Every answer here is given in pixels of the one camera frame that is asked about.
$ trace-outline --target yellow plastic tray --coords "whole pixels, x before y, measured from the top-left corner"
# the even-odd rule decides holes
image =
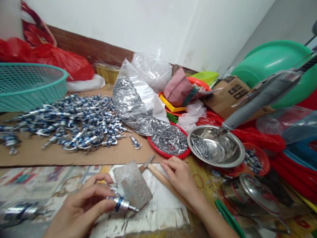
[[[160,99],[171,112],[185,111],[186,109],[186,107],[174,107],[172,104],[169,103],[169,101],[166,100],[164,94],[160,95]]]

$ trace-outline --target cardboard box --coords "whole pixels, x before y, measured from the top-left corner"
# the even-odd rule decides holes
[[[211,96],[204,98],[205,105],[221,116],[224,120],[233,114],[238,108],[231,107],[238,103],[248,92],[250,88],[241,81],[237,76],[228,76],[219,82],[213,89],[223,88],[213,93]],[[251,121],[266,114],[275,112],[270,106],[265,106],[257,111],[249,120]]]

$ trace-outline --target pile of metal parts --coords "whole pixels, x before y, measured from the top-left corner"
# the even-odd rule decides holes
[[[153,110],[147,110],[130,78],[119,75],[113,88],[113,102],[119,117],[136,133],[150,136]]]
[[[0,126],[0,138],[4,140],[3,145],[9,147],[10,154],[17,153],[15,147],[21,142],[16,132],[24,136],[37,134],[48,137],[53,134],[42,149],[57,143],[65,150],[86,152],[97,150],[100,146],[116,145],[118,140],[127,137],[122,132],[132,133],[117,117],[112,97],[101,95],[69,95],[52,105],[45,104],[41,109],[10,121],[18,124],[12,127]],[[141,145],[134,137],[130,137],[132,145],[139,149]]]
[[[53,210],[39,206],[38,202],[19,201],[3,205],[0,208],[0,229],[18,225],[24,220],[33,220],[37,216],[51,216]]]
[[[151,141],[159,150],[169,155],[180,155],[187,150],[187,136],[177,126],[154,119],[151,128]]]
[[[260,171],[263,171],[263,165],[259,161],[259,158],[251,150],[245,151],[244,164],[248,165],[250,170],[259,175]]]
[[[214,156],[209,148],[209,146],[207,145],[207,143],[200,137],[197,135],[192,135],[191,136],[191,144],[194,148],[194,150],[203,158],[215,162]]]

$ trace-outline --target hand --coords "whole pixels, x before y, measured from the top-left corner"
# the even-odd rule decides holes
[[[105,199],[115,196],[110,186],[96,184],[101,180],[113,183],[109,174],[97,174],[88,179],[77,193],[68,195],[43,238],[85,237],[98,217],[116,206],[115,201]]]
[[[174,188],[189,203],[196,199],[194,195],[203,198],[203,194],[198,190],[187,163],[173,156],[168,160],[163,160],[161,166],[169,176],[169,181]]]

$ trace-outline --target green plastic basin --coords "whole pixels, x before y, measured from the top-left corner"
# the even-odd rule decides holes
[[[301,66],[312,51],[302,44],[293,41],[271,41],[250,51],[244,60],[237,65],[231,75],[237,75],[250,88],[258,82],[280,70]],[[273,108],[293,106],[306,99],[317,87],[317,65],[309,69],[300,82]]]

